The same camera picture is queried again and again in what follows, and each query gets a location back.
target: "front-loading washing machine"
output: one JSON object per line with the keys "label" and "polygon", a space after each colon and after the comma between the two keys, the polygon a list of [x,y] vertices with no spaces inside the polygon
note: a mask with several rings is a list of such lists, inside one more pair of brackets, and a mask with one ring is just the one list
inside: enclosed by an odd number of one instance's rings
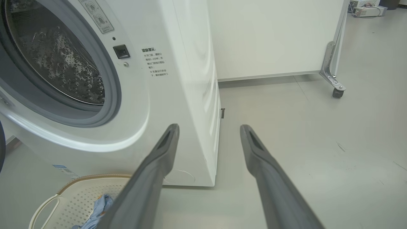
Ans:
{"label": "front-loading washing machine", "polygon": [[0,118],[55,172],[132,174],[177,123],[163,184],[214,185],[221,104],[206,0],[0,2]]}

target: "white laundry basket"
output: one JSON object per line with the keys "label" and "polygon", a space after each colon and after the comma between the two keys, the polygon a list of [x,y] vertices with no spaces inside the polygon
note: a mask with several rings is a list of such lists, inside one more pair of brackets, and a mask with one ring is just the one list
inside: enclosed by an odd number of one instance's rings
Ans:
{"label": "white laundry basket", "polygon": [[92,214],[93,204],[100,195],[108,194],[114,200],[130,178],[131,175],[125,174],[100,174],[75,179],[41,204],[28,228],[34,228],[41,211],[53,200],[57,200],[57,204],[42,228],[70,229],[74,225],[82,225]]}

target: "clothing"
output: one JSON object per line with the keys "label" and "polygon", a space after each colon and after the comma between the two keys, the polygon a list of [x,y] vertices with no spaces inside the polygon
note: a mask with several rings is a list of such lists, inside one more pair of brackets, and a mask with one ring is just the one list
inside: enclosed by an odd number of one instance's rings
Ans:
{"label": "clothing", "polygon": [[103,194],[96,201],[93,206],[93,213],[90,215],[89,219],[82,226],[75,225],[72,229],[95,229],[98,222],[105,214],[105,212],[113,204],[112,198],[109,195]]}

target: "floor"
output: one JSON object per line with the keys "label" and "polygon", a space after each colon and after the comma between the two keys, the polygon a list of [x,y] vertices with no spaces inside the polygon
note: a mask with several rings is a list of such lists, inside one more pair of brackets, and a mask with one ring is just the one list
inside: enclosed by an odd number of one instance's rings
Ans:
{"label": "floor", "polygon": [[[407,228],[406,23],[407,9],[348,18],[341,99],[318,75],[222,83],[217,183],[163,188],[155,228],[266,228],[241,124],[252,126],[326,228]],[[0,174],[2,228],[26,228],[68,181],[20,146]]]}

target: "caster wheel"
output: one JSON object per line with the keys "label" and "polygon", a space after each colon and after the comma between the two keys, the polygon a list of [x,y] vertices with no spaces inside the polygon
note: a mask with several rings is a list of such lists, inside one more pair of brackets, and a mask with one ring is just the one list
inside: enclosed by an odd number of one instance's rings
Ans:
{"label": "caster wheel", "polygon": [[338,89],[336,89],[336,88],[333,89],[332,96],[333,96],[334,98],[340,98],[340,97],[342,97],[343,94],[344,94],[344,91],[343,91],[343,90],[338,90]]}

